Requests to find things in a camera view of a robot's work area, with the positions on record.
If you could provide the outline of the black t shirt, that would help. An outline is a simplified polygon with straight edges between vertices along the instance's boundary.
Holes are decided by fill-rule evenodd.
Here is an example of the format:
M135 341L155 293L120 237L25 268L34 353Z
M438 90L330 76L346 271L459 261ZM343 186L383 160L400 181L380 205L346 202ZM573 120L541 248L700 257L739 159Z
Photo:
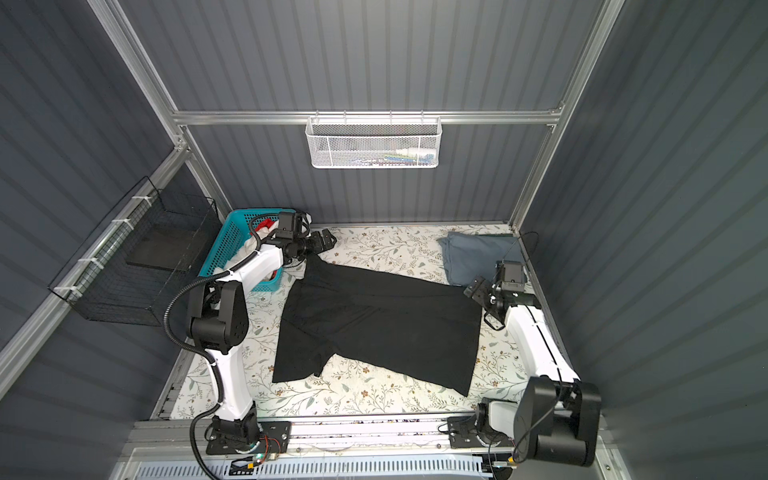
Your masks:
M273 382L321 375L338 355L468 395L481 308L462 288L306 260L283 308Z

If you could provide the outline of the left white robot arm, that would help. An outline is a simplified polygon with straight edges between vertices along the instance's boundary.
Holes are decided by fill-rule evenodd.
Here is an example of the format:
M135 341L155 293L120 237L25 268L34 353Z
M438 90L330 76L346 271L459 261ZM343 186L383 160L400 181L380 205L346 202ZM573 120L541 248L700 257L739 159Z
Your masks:
M250 325L246 295L279 280L283 267L335 247L329 230L314 231L311 224L311 216L300 210L232 212L201 279L187 290L187 337L205 359L216 395L206 432L210 455L266 451L271 443L259 424L243 365L241 346Z

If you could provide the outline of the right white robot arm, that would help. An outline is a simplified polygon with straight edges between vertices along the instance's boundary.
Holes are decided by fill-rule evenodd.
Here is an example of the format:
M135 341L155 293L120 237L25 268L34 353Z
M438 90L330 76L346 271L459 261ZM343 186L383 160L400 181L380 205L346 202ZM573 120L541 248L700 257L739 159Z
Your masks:
M524 291L522 263L502 260L494 278L475 277L464 294L483 307L485 323L511 334L528 375L519 400L482 399L469 417L447 421L453 449L504 447L509 462L589 467L596 456L602 397L570 367L545 324L538 298Z

